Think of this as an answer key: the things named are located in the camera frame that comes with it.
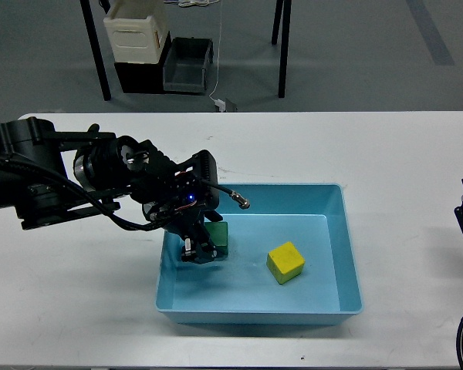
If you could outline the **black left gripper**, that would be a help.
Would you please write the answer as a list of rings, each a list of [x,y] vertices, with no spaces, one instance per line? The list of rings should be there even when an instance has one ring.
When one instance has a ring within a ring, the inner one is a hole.
[[[206,264],[217,258],[217,250],[204,220],[219,221],[217,167],[215,158],[201,150],[183,163],[168,161],[143,202],[144,218],[183,237],[181,260]]]

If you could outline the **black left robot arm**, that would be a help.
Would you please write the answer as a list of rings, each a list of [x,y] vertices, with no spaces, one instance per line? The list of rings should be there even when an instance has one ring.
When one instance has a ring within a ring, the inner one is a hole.
[[[164,229],[184,242],[181,259],[223,258],[206,228],[218,223],[214,157],[202,150],[175,163],[149,140],[102,132],[59,132],[45,119],[0,123],[0,209],[22,228],[102,214],[124,230]]]

